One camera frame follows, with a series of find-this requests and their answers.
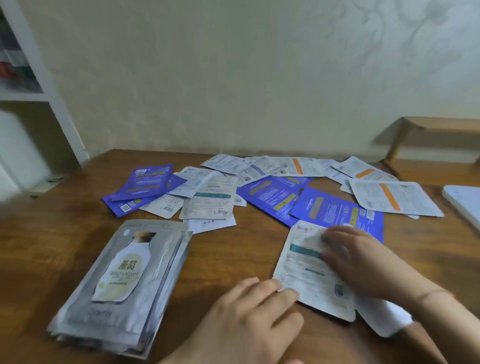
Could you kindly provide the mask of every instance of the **gray wall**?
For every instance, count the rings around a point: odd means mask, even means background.
[[[92,156],[380,158],[401,116],[480,118],[479,0],[19,3]],[[473,161],[480,148],[410,144],[401,157]]]

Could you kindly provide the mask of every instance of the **white shelf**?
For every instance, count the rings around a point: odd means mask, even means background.
[[[0,101],[48,101],[42,92],[0,87]]]

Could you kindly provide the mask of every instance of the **forearm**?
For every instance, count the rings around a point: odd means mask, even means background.
[[[437,291],[409,306],[449,364],[480,363],[480,321],[450,293]]]

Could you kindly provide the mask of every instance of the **white bottle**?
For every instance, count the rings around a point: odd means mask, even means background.
[[[125,301],[133,292],[150,261],[150,241],[155,232],[136,232],[126,247],[112,259],[98,281],[92,301]]]

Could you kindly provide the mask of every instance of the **barcode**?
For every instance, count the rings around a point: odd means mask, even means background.
[[[120,208],[122,209],[123,212],[127,212],[131,210],[130,206],[128,206],[127,204],[120,206]]]

